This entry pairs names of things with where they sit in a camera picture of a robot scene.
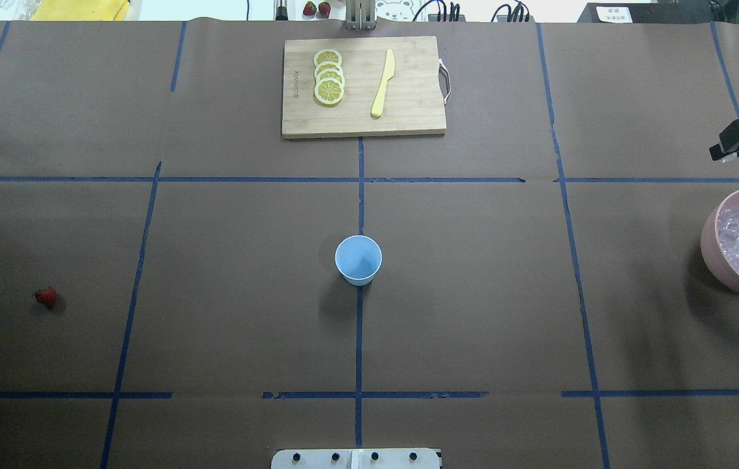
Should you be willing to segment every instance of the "pink bowl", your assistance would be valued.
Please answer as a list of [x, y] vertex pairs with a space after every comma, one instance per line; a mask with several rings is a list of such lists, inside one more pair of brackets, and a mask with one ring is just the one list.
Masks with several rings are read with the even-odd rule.
[[717, 240], [717, 214], [721, 213], [724, 208], [730, 207], [739, 207], [739, 190], [724, 199], [708, 217], [703, 227], [703, 235], [700, 236], [700, 250], [703, 252], [703, 259], [708, 269], [714, 276], [722, 284], [739, 293], [739, 273], [729, 264]]

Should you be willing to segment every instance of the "lemon slice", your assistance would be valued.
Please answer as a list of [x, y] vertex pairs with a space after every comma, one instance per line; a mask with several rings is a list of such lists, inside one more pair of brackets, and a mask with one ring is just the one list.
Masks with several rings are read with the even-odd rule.
[[329, 68], [334, 68], [338, 72], [340, 72], [341, 75], [343, 75], [343, 69], [340, 68], [340, 65], [335, 62], [321, 62], [318, 63], [318, 66], [315, 67], [315, 77], [317, 77], [320, 72], [327, 70]]
[[345, 84], [346, 81], [343, 79], [343, 74], [340, 72], [337, 68], [325, 68], [317, 75], [315, 78], [315, 82], [319, 82], [320, 80], [324, 78], [334, 78], [338, 80], [341, 84]]
[[334, 106], [343, 99], [343, 83], [336, 78], [324, 78], [315, 84], [315, 98], [324, 106]]
[[323, 62], [335, 62], [340, 65], [343, 63], [343, 57], [340, 57], [340, 52], [336, 50], [320, 50], [315, 54], [315, 66]]

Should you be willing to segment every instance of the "cup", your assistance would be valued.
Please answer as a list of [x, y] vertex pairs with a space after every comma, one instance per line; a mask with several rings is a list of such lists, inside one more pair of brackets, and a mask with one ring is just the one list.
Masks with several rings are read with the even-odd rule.
[[381, 267], [381, 248], [372, 238], [361, 234], [350, 236], [338, 245], [334, 264], [352, 285], [367, 285]]

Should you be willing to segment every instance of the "metal clamp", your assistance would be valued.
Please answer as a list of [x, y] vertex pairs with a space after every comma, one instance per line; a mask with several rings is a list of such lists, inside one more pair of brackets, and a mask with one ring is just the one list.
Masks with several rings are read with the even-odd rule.
[[346, 0], [346, 29], [375, 29], [375, 0]]
[[442, 97], [442, 101], [444, 101], [445, 106], [447, 106], [448, 98], [450, 98], [450, 72], [448, 71], [447, 66], [444, 65], [444, 62], [442, 62], [442, 59], [439, 59], [439, 72], [444, 77], [445, 88], [448, 89], [446, 95]]

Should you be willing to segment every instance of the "knife handle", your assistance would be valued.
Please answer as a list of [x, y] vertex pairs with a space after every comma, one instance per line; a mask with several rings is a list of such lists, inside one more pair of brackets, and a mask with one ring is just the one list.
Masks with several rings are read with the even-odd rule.
[[372, 107], [369, 110], [369, 115], [373, 118], [379, 118], [384, 113], [384, 98], [387, 95], [387, 81], [388, 80], [382, 80], [381, 84], [378, 85], [378, 92], [375, 93], [375, 101], [372, 102]]

